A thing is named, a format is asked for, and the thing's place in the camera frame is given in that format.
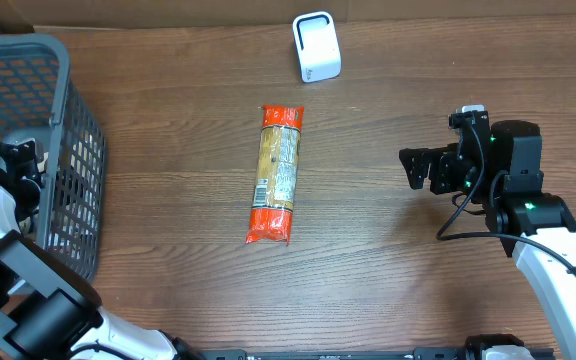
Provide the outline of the orange spaghetti pasta package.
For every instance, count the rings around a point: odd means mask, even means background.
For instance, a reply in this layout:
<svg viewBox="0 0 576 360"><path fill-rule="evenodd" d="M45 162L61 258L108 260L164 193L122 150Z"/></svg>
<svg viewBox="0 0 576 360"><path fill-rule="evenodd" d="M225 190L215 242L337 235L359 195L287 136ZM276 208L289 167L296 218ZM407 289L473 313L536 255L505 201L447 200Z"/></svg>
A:
<svg viewBox="0 0 576 360"><path fill-rule="evenodd" d="M303 107L266 105L260 133L248 244L291 237Z"/></svg>

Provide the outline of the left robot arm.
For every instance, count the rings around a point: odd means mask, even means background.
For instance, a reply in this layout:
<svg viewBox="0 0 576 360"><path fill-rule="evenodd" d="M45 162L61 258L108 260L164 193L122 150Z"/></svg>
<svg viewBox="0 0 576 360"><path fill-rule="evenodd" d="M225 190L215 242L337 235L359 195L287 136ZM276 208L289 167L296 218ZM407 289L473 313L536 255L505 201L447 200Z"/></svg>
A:
<svg viewBox="0 0 576 360"><path fill-rule="evenodd" d="M199 359L178 337L103 308L80 275L24 236L39 204L34 176L0 168L0 358Z"/></svg>

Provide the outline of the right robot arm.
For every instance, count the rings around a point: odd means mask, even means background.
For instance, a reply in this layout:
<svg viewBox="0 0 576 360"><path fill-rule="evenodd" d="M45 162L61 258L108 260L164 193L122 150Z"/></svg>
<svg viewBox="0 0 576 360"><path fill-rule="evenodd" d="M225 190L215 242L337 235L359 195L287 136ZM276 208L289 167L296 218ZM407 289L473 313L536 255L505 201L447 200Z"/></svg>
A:
<svg viewBox="0 0 576 360"><path fill-rule="evenodd" d="M448 118L459 135L440 148L404 148L411 188L451 194L455 212L442 242L495 238L533 289L566 359L576 359L576 220L565 201L543 191L540 127L492 122L481 105Z"/></svg>

